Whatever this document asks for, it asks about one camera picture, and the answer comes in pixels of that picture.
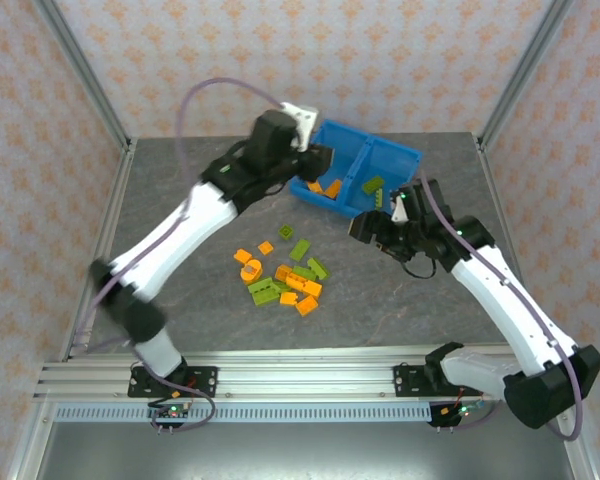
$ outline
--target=pink patterned wallpaper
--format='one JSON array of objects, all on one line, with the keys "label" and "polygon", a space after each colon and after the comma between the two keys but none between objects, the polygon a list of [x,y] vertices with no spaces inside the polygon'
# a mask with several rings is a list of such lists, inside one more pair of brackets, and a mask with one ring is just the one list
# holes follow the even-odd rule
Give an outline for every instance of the pink patterned wallpaper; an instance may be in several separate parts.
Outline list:
[{"label": "pink patterned wallpaper", "polygon": [[34,3],[0,1],[0,479],[60,353],[118,158]]},{"label": "pink patterned wallpaper", "polygon": [[[532,293],[600,350],[600,0],[574,2],[489,159]],[[600,426],[600,378],[588,402]]]},{"label": "pink patterned wallpaper", "polygon": [[[252,82],[370,131],[479,133],[550,0],[59,0],[127,133],[174,133],[181,98]],[[232,86],[188,135],[246,134],[266,108]]]}]

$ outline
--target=green block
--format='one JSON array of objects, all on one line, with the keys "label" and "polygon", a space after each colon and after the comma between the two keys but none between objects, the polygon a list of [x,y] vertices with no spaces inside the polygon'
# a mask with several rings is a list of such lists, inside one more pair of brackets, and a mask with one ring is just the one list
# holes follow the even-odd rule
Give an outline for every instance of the green block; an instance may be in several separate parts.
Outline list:
[{"label": "green block", "polygon": [[273,288],[278,293],[290,292],[291,287],[286,283],[279,282],[278,280],[274,280],[271,284],[271,288]]},{"label": "green block", "polygon": [[300,275],[302,278],[311,280],[312,282],[318,277],[314,271],[304,267],[295,266],[291,269],[291,271],[296,275]]},{"label": "green block", "polygon": [[256,283],[252,283],[247,287],[247,289],[249,290],[249,293],[256,293],[260,290],[264,290],[265,288],[269,288],[272,283],[273,278],[267,277],[263,278],[262,280],[258,280]]},{"label": "green block", "polygon": [[382,210],[382,189],[376,190],[376,210]]},{"label": "green block", "polygon": [[382,178],[379,175],[376,175],[371,180],[369,180],[367,183],[362,185],[362,191],[364,193],[366,193],[367,195],[371,195],[373,192],[375,192],[376,190],[381,188],[383,185],[384,185],[384,178]]},{"label": "green block", "polygon": [[320,280],[326,280],[331,276],[331,272],[327,270],[327,267],[315,257],[311,257],[307,260],[307,265],[309,265],[311,271],[313,271]]},{"label": "green block", "polygon": [[275,302],[278,300],[278,298],[280,298],[280,294],[273,288],[265,288],[264,290],[260,290],[251,296],[253,297],[253,303],[256,304],[256,307],[261,307],[267,303]]},{"label": "green block", "polygon": [[307,253],[307,250],[309,250],[310,246],[311,243],[308,240],[301,238],[300,240],[298,240],[298,243],[296,243],[296,246],[293,247],[293,250],[291,250],[289,258],[291,258],[291,260],[299,262],[300,260],[302,260],[302,257],[304,257],[304,254]]},{"label": "green block", "polygon": [[278,235],[284,240],[291,240],[291,237],[293,237],[293,228],[289,225],[283,225],[280,227],[280,230],[278,230]]}]

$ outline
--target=toy block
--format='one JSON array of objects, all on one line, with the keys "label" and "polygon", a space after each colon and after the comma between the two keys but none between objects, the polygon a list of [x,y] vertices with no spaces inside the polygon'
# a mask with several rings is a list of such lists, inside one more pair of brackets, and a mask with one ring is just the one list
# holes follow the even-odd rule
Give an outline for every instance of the toy block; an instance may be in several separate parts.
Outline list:
[{"label": "toy block", "polygon": [[291,287],[289,285],[287,285],[286,283],[278,282],[277,280],[273,281],[273,283],[271,284],[271,288],[273,288],[280,294],[291,291]]},{"label": "toy block", "polygon": [[382,189],[376,190],[376,210],[382,210]]},{"label": "toy block", "polygon": [[260,250],[260,253],[263,255],[269,255],[271,252],[273,252],[273,245],[271,245],[269,242],[262,242],[260,245],[258,245],[258,250]]},{"label": "toy block", "polygon": [[246,263],[253,258],[253,255],[241,248],[233,255],[233,258],[238,260],[241,264],[246,265]]},{"label": "toy block", "polygon": [[284,282],[289,273],[291,273],[291,267],[287,265],[280,265],[276,270],[276,274],[274,276],[276,277],[276,280]]},{"label": "toy block", "polygon": [[311,280],[308,280],[307,282],[305,282],[304,288],[302,289],[302,291],[304,293],[306,293],[307,295],[311,295],[312,297],[318,298],[320,296],[320,294],[322,293],[322,285],[320,285],[319,283],[316,283],[316,282],[312,282]]},{"label": "toy block", "polygon": [[313,270],[304,267],[295,266],[291,271],[307,280],[315,280],[318,277]]},{"label": "toy block", "polygon": [[329,188],[324,191],[324,194],[332,200],[335,200],[340,193],[340,188],[342,187],[342,180],[334,180]]},{"label": "toy block", "polygon": [[240,278],[245,285],[251,285],[257,282],[262,275],[262,263],[259,260],[252,258],[247,264],[240,269]]},{"label": "toy block", "polygon": [[307,182],[307,187],[309,187],[309,190],[311,190],[313,193],[324,193],[322,191],[322,187],[318,182]]},{"label": "toy block", "polygon": [[283,225],[280,227],[280,230],[278,230],[278,235],[280,235],[283,240],[291,240],[291,237],[293,237],[293,228],[289,225]]},{"label": "toy block", "polygon": [[327,267],[315,257],[311,257],[307,260],[307,265],[309,265],[311,271],[313,271],[320,280],[325,280],[331,276],[331,272],[327,270]]},{"label": "toy block", "polygon": [[384,185],[384,179],[381,176],[376,175],[371,180],[369,180],[367,183],[362,185],[362,191],[364,193],[366,193],[367,195],[371,195],[373,192],[375,192],[377,189],[379,189],[383,185]]},{"label": "toy block", "polygon": [[308,240],[301,238],[300,240],[298,240],[298,243],[296,243],[296,246],[293,247],[293,250],[291,250],[289,258],[291,258],[291,260],[299,262],[300,260],[302,260],[302,257],[304,257],[304,254],[307,253],[307,250],[309,250],[310,246],[311,243]]},{"label": "toy block", "polygon": [[304,284],[306,281],[306,278],[302,278],[301,276],[296,275],[295,273],[290,273],[289,275],[287,275],[285,283],[294,290],[298,290],[301,292],[304,289]]},{"label": "toy block", "polygon": [[280,295],[280,305],[295,305],[298,303],[298,294],[293,292],[284,292]]},{"label": "toy block", "polygon": [[256,292],[259,292],[260,290],[264,290],[265,288],[269,288],[272,285],[273,285],[273,279],[271,277],[267,277],[267,278],[263,278],[262,280],[258,280],[257,282],[252,283],[251,285],[249,285],[247,290],[249,290],[249,293],[256,293]]},{"label": "toy block", "polygon": [[256,307],[271,303],[279,297],[280,295],[273,288],[265,288],[264,290],[252,294],[253,303],[256,304]]},{"label": "toy block", "polygon": [[318,308],[318,301],[311,295],[296,303],[296,310],[303,317],[313,312],[316,308]]}]

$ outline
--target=orange block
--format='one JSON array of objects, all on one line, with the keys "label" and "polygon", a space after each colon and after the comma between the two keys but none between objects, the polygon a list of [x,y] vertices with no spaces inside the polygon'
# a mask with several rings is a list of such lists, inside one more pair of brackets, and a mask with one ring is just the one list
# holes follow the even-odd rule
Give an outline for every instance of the orange block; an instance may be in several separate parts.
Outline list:
[{"label": "orange block", "polygon": [[287,265],[280,265],[276,270],[276,274],[274,276],[276,277],[276,280],[284,282],[287,279],[287,275],[289,275],[289,273],[291,273],[291,267],[288,267]]},{"label": "orange block", "polygon": [[284,292],[280,295],[280,305],[295,305],[298,303],[298,294],[293,292]]},{"label": "orange block", "polygon": [[269,242],[262,242],[260,245],[258,245],[258,250],[260,250],[263,255],[269,255],[271,252],[273,252],[273,245],[271,245]]},{"label": "orange block", "polygon": [[240,269],[240,278],[245,285],[251,285],[262,275],[262,263],[259,260],[251,259]]},{"label": "orange block", "polygon": [[306,281],[306,278],[302,278],[300,275],[296,275],[295,273],[288,273],[287,278],[284,280],[287,285],[300,292],[304,289],[304,284]]},{"label": "orange block", "polygon": [[304,288],[302,289],[302,291],[307,295],[311,295],[318,298],[322,293],[322,285],[316,282],[312,282],[311,280],[307,280],[304,284]]},{"label": "orange block", "polygon": [[318,308],[318,301],[315,299],[315,297],[312,297],[311,295],[306,297],[304,300],[296,303],[296,310],[298,310],[298,312],[300,312],[300,315],[302,315],[303,317],[305,315],[309,315],[316,308]]},{"label": "orange block", "polygon": [[342,180],[334,180],[333,183],[329,185],[329,188],[324,191],[324,194],[331,199],[335,199],[338,196],[338,193],[340,193],[341,187]]},{"label": "orange block", "polygon": [[309,187],[309,190],[311,190],[313,193],[324,193],[322,191],[322,187],[320,186],[320,184],[318,182],[307,182],[307,187]]},{"label": "orange block", "polygon": [[253,258],[253,255],[241,248],[233,255],[233,258],[238,260],[241,264],[246,265],[247,262]]}]

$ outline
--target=blue plastic tray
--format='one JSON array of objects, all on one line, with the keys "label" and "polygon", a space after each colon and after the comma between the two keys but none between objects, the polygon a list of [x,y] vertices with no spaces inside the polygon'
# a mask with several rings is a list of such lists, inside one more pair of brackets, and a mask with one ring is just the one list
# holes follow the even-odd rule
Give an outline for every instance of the blue plastic tray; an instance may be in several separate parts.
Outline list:
[{"label": "blue plastic tray", "polygon": [[340,193],[335,200],[313,193],[297,177],[291,181],[291,193],[349,218],[375,209],[375,194],[365,194],[362,185],[376,175],[384,179],[382,209],[391,213],[389,192],[411,180],[422,157],[422,152],[330,120],[324,121],[312,143],[335,150],[331,168],[318,182],[325,190],[340,179]]}]

